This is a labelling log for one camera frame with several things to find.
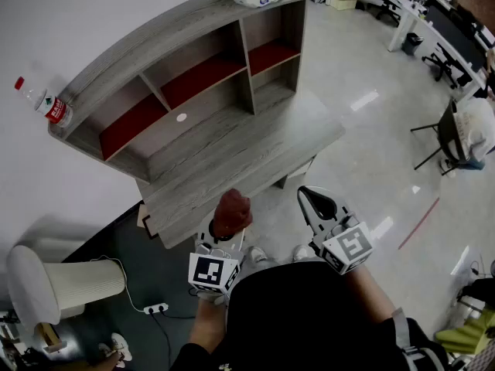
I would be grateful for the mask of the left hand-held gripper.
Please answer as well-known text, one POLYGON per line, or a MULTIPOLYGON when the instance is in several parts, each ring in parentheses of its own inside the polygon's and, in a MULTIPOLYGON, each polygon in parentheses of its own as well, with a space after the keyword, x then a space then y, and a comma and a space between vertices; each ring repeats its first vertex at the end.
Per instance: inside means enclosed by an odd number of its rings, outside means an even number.
MULTIPOLYGON (((242 246, 245 229, 235 233, 227 246, 242 246)), ((199 245, 189 255, 188 282, 198 291, 211 294, 230 294, 241 271, 244 255, 237 250, 211 247, 224 239, 215 235, 213 219, 205 219, 198 229, 198 240, 209 245, 199 245)))

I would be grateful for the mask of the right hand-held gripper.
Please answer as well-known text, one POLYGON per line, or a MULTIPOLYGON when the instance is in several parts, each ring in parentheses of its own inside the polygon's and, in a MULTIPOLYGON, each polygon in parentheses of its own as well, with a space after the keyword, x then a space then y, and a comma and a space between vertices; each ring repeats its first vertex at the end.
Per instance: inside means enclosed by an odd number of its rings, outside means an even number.
POLYGON ((338 275, 352 271, 368 259, 374 246, 367 224, 348 213, 349 206, 341 197, 321 187, 300 186, 297 200, 313 231, 316 255, 338 275))

